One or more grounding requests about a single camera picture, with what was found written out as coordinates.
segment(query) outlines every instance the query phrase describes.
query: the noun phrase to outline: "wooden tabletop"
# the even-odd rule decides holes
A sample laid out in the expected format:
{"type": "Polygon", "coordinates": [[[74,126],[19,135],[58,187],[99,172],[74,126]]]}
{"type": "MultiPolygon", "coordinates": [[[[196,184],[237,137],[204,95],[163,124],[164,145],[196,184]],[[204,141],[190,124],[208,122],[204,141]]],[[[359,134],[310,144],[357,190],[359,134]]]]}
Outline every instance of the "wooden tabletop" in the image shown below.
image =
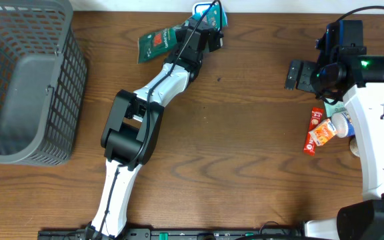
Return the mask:
{"type": "MultiPolygon", "coordinates": [[[[73,30],[90,61],[75,150],[58,167],[0,165],[0,239],[90,222],[105,179],[100,138],[120,89],[134,91],[165,56],[137,64],[137,39],[186,13],[78,12],[73,30]]],[[[155,228],[256,228],[336,216],[362,200],[361,164],[348,139],[303,154],[312,107],[284,90],[292,59],[316,61],[315,40],[338,15],[228,14],[222,49],[167,106],[151,160],[136,179],[131,223],[155,228]]],[[[384,55],[384,16],[360,15],[369,54],[384,55]]]]}

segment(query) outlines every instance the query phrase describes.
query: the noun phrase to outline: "white background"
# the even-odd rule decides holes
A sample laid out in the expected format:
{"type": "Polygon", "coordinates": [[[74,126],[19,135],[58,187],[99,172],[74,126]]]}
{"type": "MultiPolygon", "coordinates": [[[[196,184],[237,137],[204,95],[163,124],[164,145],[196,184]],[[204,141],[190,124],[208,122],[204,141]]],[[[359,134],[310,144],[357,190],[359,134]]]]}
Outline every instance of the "white background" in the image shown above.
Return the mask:
{"type": "MultiPolygon", "coordinates": [[[[70,0],[77,11],[191,12],[197,0],[70,0]]],[[[230,13],[346,13],[384,0],[221,0],[230,13]]],[[[365,11],[363,13],[384,13],[365,11]]]]}

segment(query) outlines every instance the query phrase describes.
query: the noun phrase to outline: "green led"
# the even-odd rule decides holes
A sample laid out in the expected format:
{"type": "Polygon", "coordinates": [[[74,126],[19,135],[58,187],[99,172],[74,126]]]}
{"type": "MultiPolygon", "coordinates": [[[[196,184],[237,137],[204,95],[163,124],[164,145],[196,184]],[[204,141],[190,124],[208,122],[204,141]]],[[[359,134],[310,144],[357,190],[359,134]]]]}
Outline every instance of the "green led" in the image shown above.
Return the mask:
{"type": "Polygon", "coordinates": [[[368,61],[361,61],[361,65],[362,65],[363,67],[367,67],[368,64],[370,64],[370,62],[368,62],[368,61]]]}

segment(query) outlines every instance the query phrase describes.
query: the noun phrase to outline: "laundry basket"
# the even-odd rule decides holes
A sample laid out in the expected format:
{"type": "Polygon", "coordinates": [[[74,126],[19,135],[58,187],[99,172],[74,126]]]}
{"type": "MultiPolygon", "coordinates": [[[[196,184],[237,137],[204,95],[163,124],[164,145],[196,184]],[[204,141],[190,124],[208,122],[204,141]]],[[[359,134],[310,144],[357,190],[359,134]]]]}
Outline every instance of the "laundry basket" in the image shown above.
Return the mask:
{"type": "Polygon", "coordinates": [[[87,68],[68,0],[0,0],[0,163],[69,160],[87,68]]]}

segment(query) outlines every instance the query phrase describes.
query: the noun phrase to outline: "red candy bar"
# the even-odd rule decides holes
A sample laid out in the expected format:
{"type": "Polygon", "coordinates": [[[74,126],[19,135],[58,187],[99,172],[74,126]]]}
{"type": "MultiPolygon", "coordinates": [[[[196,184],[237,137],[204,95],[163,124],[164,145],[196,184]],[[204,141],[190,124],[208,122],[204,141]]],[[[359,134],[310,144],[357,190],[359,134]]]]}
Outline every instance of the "red candy bar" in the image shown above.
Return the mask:
{"type": "MultiPolygon", "coordinates": [[[[309,123],[309,131],[313,130],[320,124],[323,118],[324,109],[320,109],[317,107],[312,108],[312,117],[311,122],[309,123]]],[[[303,148],[303,152],[309,154],[310,156],[315,155],[315,142],[312,139],[311,135],[307,133],[305,147],[303,148]]]]}

